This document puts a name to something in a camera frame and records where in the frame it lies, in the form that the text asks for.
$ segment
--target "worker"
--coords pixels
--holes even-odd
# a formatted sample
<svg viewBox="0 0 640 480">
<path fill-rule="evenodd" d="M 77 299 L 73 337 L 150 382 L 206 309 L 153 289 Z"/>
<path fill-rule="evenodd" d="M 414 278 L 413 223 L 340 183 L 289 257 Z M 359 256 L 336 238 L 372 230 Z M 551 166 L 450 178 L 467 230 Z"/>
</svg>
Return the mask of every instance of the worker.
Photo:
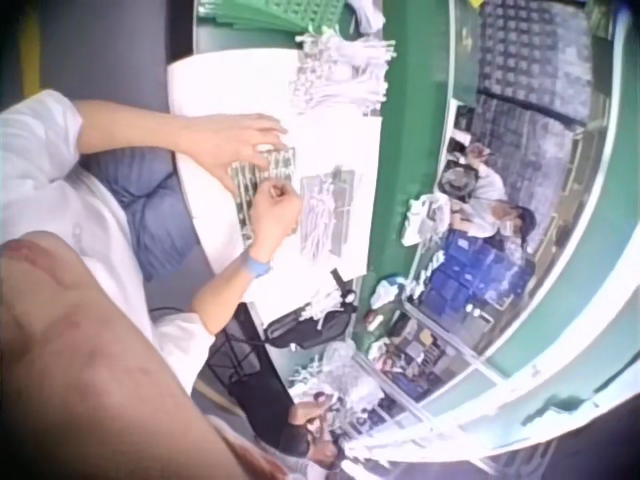
<svg viewBox="0 0 640 480">
<path fill-rule="evenodd" d="M 307 478 L 312 464 L 325 471 L 339 465 L 341 447 L 327 429 L 330 396 L 294 403 L 280 379 L 263 368 L 231 382 L 228 391 L 265 450 L 290 472 Z"/>
<path fill-rule="evenodd" d="M 157 419 L 175 416 L 184 419 L 187 429 L 193 424 L 193 431 L 173 430 L 176 439 L 205 435 L 192 410 L 183 414 L 168 408 L 187 404 L 179 400 L 172 382 L 177 380 L 188 400 L 215 334 L 231 319 L 251 281 L 268 270 L 271 257 L 298 221 L 301 201 L 286 183 L 261 185 L 251 212 L 253 245 L 197 293 L 192 312 L 154 324 L 131 246 L 137 232 L 129 230 L 110 192 L 77 162 L 84 153 L 160 147 L 188 155 L 230 185 L 231 163 L 265 167 L 257 147 L 283 148 L 280 123 L 264 115 L 184 118 L 109 102 L 71 102 L 44 91 L 0 114 L 0 131 L 3 415 L 10 412 L 3 420 L 8 418 L 10 427 L 25 433 L 20 438 L 28 451 L 49 452 L 60 466 L 76 455 L 86 455 L 87 464 L 97 462 L 94 467 L 109 463 L 96 453 L 95 442 L 88 441 L 92 431 L 99 435 L 94 423 L 117 432 L 121 445 L 138 442 L 146 449 L 155 444 L 165 451 L 172 439 L 160 435 L 143 447 L 135 433 L 134 426 L 149 419 L 145 402 L 149 412 L 158 414 L 155 426 L 145 427 L 147 434 L 172 431 L 177 425 L 165 428 L 164 420 Z M 147 347 L 140 338 L 146 338 Z M 153 349 L 175 380 L 165 378 Z M 155 391 L 160 397 L 153 400 L 129 390 Z M 143 403 L 130 405 L 134 398 Z M 116 411 L 120 407 L 129 411 Z M 135 412 L 139 419 L 133 418 Z M 89 420 L 91 415 L 99 419 Z M 107 439 L 101 444 L 112 453 L 126 451 Z M 176 465 L 193 455 L 174 459 Z M 151 463 L 144 456 L 137 462 Z M 148 477 L 116 473 L 112 478 Z"/>
<path fill-rule="evenodd" d="M 479 143 L 467 147 L 466 161 L 478 171 L 478 181 L 468 203 L 451 202 L 451 228 L 480 238 L 500 232 L 503 237 L 518 239 L 526 246 L 535 230 L 536 216 L 529 208 L 512 205 L 507 200 L 502 178 L 486 165 L 490 153 Z"/>
</svg>

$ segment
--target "white table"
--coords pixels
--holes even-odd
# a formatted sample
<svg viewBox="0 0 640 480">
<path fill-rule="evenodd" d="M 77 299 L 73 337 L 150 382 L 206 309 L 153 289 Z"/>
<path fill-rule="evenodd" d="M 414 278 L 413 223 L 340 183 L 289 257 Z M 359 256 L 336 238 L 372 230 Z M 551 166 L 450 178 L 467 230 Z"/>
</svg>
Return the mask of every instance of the white table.
<svg viewBox="0 0 640 480">
<path fill-rule="evenodd" d="M 247 291 L 255 320 L 271 321 L 306 303 L 322 286 L 332 286 L 337 267 L 352 279 L 366 273 L 369 233 L 377 175 L 380 118 L 363 118 L 352 107 L 299 117 L 291 108 L 290 83 L 297 52 L 255 49 L 197 55 L 168 71 L 173 112 L 189 116 L 215 113 L 266 113 L 289 130 L 284 139 L 296 149 L 296 179 L 330 172 L 337 164 L 357 172 L 349 238 L 335 265 L 310 265 L 300 255 L 299 238 L 289 237 L 273 261 L 271 273 Z M 184 155 L 176 163 L 196 232 L 214 272 L 224 269 L 244 249 L 235 203 L 220 183 Z"/>
</svg>

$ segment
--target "blue wristband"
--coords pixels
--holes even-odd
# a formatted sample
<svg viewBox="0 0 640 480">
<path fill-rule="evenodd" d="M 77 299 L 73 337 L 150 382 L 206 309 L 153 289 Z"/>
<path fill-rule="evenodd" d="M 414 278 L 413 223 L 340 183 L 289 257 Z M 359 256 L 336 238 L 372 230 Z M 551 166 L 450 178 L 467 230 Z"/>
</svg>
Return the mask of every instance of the blue wristband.
<svg viewBox="0 0 640 480">
<path fill-rule="evenodd" d="M 251 272 L 256 278 L 263 277 L 271 271 L 271 265 L 268 263 L 262 263 L 253 258 L 249 254 L 249 250 L 245 250 L 244 253 L 244 266 Z"/>
</svg>

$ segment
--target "stacked trays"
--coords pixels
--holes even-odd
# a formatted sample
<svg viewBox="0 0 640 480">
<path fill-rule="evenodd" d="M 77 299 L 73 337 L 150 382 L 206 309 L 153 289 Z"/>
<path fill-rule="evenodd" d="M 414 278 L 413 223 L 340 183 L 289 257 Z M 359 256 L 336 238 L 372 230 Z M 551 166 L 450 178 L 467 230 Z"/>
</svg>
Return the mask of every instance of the stacked trays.
<svg viewBox="0 0 640 480">
<path fill-rule="evenodd" d="M 234 28 L 320 33 L 335 28 L 345 0 L 200 0 L 198 16 Z"/>
<path fill-rule="evenodd" d="M 419 308 L 449 331 L 464 321 L 470 303 L 502 307 L 521 297 L 535 273 L 532 260 L 517 265 L 482 239 L 461 232 L 449 235 L 444 251 L 445 260 L 429 278 Z"/>
</svg>

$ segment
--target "white cable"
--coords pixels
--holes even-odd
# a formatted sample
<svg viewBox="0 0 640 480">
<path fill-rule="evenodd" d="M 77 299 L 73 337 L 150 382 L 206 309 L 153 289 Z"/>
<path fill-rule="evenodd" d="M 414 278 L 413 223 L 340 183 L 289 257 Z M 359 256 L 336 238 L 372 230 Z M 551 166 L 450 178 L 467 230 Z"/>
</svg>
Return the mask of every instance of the white cable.
<svg viewBox="0 0 640 480">
<path fill-rule="evenodd" d="M 349 42 L 333 31 L 297 37 L 303 54 L 293 85 L 293 103 L 304 113 L 321 105 L 352 103 L 364 113 L 386 100 L 384 80 L 394 42 L 363 37 Z"/>
<path fill-rule="evenodd" d="M 311 262 L 323 260 L 331 249 L 335 225 L 333 184 L 324 180 L 314 191 L 305 195 L 301 218 L 301 251 Z"/>
</svg>

